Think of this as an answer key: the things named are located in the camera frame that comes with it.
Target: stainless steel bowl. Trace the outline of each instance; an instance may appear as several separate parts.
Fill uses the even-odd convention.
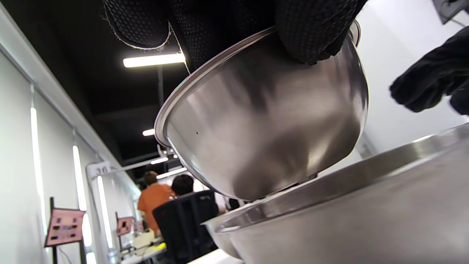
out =
[[[208,233],[212,237],[215,244],[223,251],[225,251],[228,255],[241,259],[236,249],[233,247],[233,244],[230,241],[230,238],[227,234],[219,234],[215,233],[215,231],[220,227],[220,225],[229,219],[242,214],[245,212],[252,204],[246,204],[245,206],[238,208],[236,210],[230,211],[228,213],[222,214],[215,218],[212,218],[208,221],[201,223],[201,225],[205,225],[207,228]]]
[[[356,35],[357,24],[350,35]],[[220,53],[162,106],[157,140],[201,182],[243,200],[275,193],[346,157],[368,88],[354,42],[314,66],[287,54],[275,28]]]
[[[469,123],[261,202],[222,225],[249,264],[466,264]]]

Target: black glove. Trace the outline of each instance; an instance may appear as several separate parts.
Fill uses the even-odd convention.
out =
[[[103,0],[117,37],[152,49],[169,24],[192,72],[236,42],[276,25],[290,54],[303,63],[336,55],[367,0]]]
[[[391,96],[414,112],[432,108],[452,95],[453,108],[469,109],[469,27],[423,56],[391,85]]]

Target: pink sign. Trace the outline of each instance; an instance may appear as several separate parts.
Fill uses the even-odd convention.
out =
[[[58,209],[52,211],[45,248],[79,242],[83,238],[82,223],[84,211]]]
[[[122,236],[132,231],[132,225],[134,224],[133,217],[124,217],[117,220],[117,235]]]
[[[144,231],[144,222],[138,221],[134,225],[134,232],[143,232]]]

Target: table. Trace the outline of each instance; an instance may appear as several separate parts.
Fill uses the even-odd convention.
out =
[[[162,249],[155,250],[155,251],[150,251],[150,249],[149,249],[148,253],[145,253],[143,256],[133,255],[129,258],[126,258],[126,259],[122,260],[121,264],[138,264],[138,263],[141,263],[143,261],[146,261],[146,260],[158,255],[159,253],[161,253],[165,250],[166,250],[166,248],[162,248]]]
[[[244,264],[244,262],[228,255],[221,249],[217,249],[188,264]]]

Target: man in orange shirt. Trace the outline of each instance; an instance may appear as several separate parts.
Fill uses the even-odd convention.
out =
[[[145,172],[144,183],[147,185],[147,188],[142,191],[138,201],[138,209],[142,217],[155,234],[159,233],[159,228],[153,217],[153,210],[176,197],[176,194],[174,194],[169,185],[158,184],[157,176],[158,174],[154,171]]]

